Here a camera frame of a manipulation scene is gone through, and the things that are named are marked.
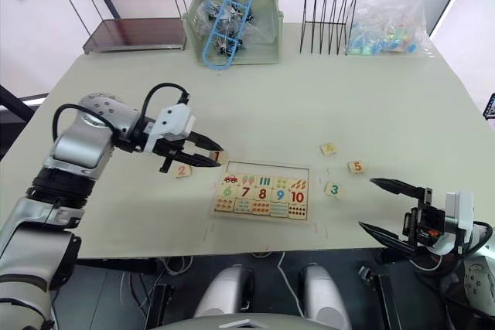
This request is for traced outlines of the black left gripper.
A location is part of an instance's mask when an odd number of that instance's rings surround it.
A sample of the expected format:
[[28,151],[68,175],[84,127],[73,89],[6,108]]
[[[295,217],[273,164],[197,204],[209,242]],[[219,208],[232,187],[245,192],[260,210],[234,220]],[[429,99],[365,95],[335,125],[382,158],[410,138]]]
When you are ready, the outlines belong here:
[[[194,131],[191,131],[189,134],[189,142],[194,143],[198,148],[208,151],[223,151],[223,148],[214,140]],[[155,142],[152,148],[152,153],[164,158],[164,161],[159,168],[161,173],[167,173],[173,162],[190,165],[197,168],[220,167],[220,163],[209,157],[200,154],[191,155],[183,152],[184,144],[184,140],[168,141],[164,138],[158,139]]]

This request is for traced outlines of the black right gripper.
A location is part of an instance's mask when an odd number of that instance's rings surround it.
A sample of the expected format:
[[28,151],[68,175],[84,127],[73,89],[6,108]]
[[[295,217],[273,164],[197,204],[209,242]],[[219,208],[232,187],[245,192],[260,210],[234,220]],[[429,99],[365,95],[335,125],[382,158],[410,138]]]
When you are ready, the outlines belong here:
[[395,195],[406,195],[418,200],[416,207],[405,214],[402,234],[408,238],[403,242],[398,235],[369,223],[359,222],[365,232],[383,246],[406,255],[413,255],[421,244],[432,247],[445,233],[445,211],[432,205],[432,189],[422,188],[397,179],[372,178],[372,183]]

